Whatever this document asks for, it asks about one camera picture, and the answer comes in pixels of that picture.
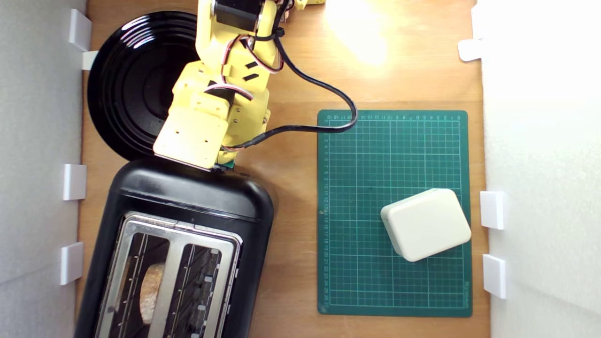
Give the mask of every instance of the yellow robotic arm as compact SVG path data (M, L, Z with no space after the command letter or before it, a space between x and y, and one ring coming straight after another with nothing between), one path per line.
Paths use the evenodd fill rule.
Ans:
M157 156L211 170L233 161L240 149L282 131L341 132L352 127L352 101L295 68L279 42L282 15L292 7L304 9L307 1L199 0L200 61L189 63L173 87L173 102L153 147ZM340 95L354 111L354 121L340 128L286 126L266 133L267 82L285 61L307 81Z

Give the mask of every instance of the green cutting mat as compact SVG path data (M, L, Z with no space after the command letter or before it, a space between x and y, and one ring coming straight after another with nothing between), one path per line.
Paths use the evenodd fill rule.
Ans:
M326 110L319 125L349 121ZM471 243L418 262L398 256L380 209L430 188L456 192L470 221L464 111L361 111L318 145L318 310L329 315L469 317Z

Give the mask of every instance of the white bracket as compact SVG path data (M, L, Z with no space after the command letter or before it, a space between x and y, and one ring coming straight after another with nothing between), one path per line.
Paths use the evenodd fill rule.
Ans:
M82 70L92 70L92 65L94 64L96 55L98 55L98 51L84 52L81 69Z
M92 40L92 21L80 11L71 9L69 42L83 52L82 70L91 70L98 51L90 51Z
M69 42L82 52L90 50L92 38L92 21L80 11L71 10L71 23L69 25Z
M61 249L61 285L67 285L84 274L84 243L77 242Z
M482 255L484 290L504 300L507 298L505 261L489 254Z
M86 194L88 167L81 164L65 164L63 200L83 200Z
M475 4L472 7L472 38L459 41L457 48L459 58L464 62L477 60L482 57L483 42L486 35L486 20L483 4Z
M498 191L480 191L480 218L482 226L505 229L505 194Z

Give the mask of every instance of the black plate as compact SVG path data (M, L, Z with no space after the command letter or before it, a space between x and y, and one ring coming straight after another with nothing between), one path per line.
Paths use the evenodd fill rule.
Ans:
M111 35L88 80L90 116L102 139L129 161L154 155L173 85L195 49L197 17L162 11L134 19Z

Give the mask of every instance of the wooden table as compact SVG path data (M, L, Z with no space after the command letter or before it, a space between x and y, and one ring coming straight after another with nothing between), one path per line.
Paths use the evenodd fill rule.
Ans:
M489 297L482 287L481 256L488 252L480 226L484 189L482 89L478 62L464 64L457 42L471 38L474 0L328 0L294 12L284 46L308 74L339 87L359 109L464 109L469 113L474 257L474 315L457 318L323 316L317 313L316 142L314 134L286 133L240 154L238 165L277 187L280 209L273 225L252 337L487 337ZM92 48L125 22L156 10L196 12L194 0L89 0ZM345 108L334 95L288 69L272 76L270 127L315 124L317 112ZM109 184L126 162L98 136L84 105L82 162L88 197L80 209L84 275ZM85 279L79 281L79 297Z

